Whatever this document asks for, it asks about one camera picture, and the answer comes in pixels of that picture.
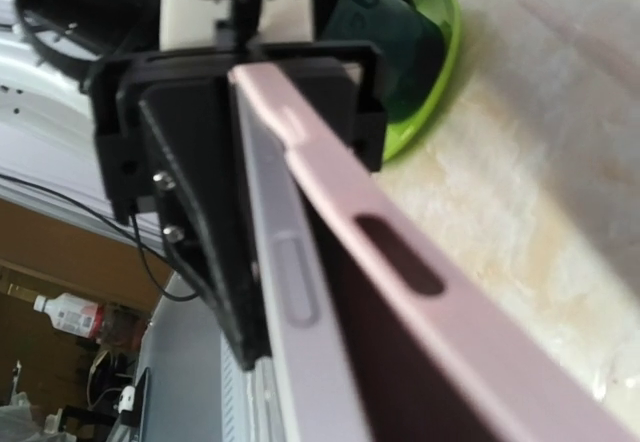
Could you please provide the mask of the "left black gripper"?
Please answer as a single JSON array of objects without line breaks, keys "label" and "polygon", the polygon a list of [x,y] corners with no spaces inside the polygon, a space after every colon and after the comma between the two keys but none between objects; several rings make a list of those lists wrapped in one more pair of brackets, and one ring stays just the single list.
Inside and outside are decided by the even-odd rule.
[{"label": "left black gripper", "polygon": [[[364,166],[381,168],[386,113],[379,52],[364,42],[264,45]],[[244,371],[270,353],[254,274],[247,185],[229,71],[231,49],[144,52],[103,60],[89,86],[95,145],[113,214],[159,216],[184,232],[169,258],[214,312]]]}]

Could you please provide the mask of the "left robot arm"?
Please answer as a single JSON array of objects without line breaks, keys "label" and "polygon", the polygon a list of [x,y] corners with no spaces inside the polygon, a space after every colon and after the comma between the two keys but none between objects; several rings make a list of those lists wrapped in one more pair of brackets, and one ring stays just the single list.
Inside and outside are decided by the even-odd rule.
[{"label": "left robot arm", "polygon": [[91,121],[120,223],[157,214],[170,264],[216,315],[241,368],[349,366],[304,194],[296,143],[327,136],[319,165],[381,143],[377,50],[366,42],[263,43],[267,0],[14,0],[33,55],[19,78]]}]

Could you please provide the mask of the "black phone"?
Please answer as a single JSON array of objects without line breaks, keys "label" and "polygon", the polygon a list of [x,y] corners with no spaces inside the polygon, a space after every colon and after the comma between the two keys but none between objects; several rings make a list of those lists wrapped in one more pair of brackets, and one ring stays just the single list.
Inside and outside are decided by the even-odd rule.
[{"label": "black phone", "polygon": [[235,92],[275,381],[289,441],[368,441],[304,200],[284,148]]}]

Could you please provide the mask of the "pink phone case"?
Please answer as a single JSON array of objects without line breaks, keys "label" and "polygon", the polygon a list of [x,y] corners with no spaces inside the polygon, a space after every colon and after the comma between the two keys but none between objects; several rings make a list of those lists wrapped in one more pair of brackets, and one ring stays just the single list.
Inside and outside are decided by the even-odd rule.
[{"label": "pink phone case", "polygon": [[631,439],[395,206],[277,65],[229,77],[345,251],[337,296],[383,439]]}]

